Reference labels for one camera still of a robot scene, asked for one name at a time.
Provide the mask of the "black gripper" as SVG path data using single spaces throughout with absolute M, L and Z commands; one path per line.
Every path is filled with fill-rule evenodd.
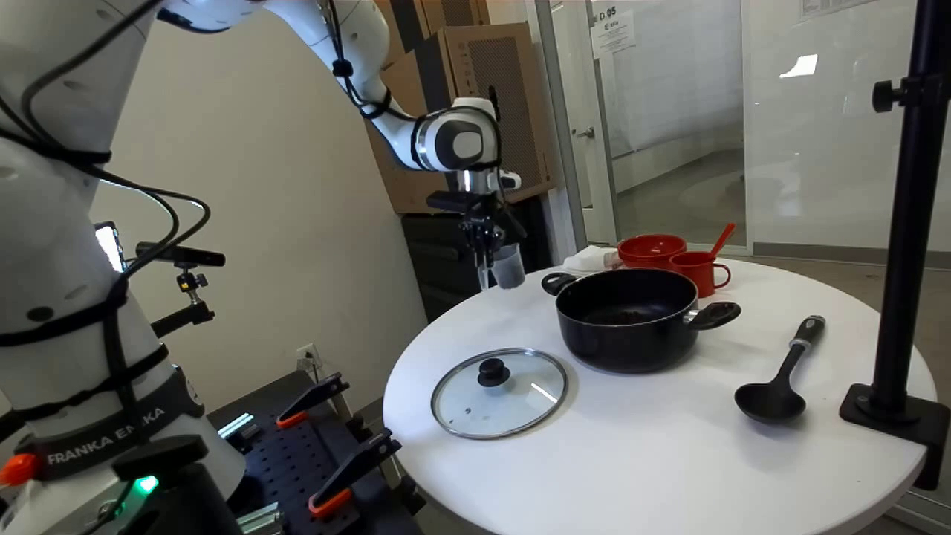
M 514 217 L 501 193 L 458 193 L 437 192 L 428 196 L 437 211 L 452 211 L 464 221 L 464 236 L 473 244 L 479 288 L 492 287 L 490 254 L 501 244 L 519 244 L 526 238 L 523 223 Z

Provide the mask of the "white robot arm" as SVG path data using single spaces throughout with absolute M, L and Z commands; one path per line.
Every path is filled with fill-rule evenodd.
M 2 435 L 18 443 L 2 467 L 13 495 L 2 535 L 114 528 L 126 486 L 111 464 L 169 437 L 208 450 L 199 474 L 215 498 L 242 478 L 242 458 L 144 322 L 137 270 L 101 251 L 91 202 L 152 28 L 215 37 L 259 12 L 318 58 L 400 166 L 501 174 L 490 103 L 397 108 L 374 0 L 0 0 L 0 388 Z

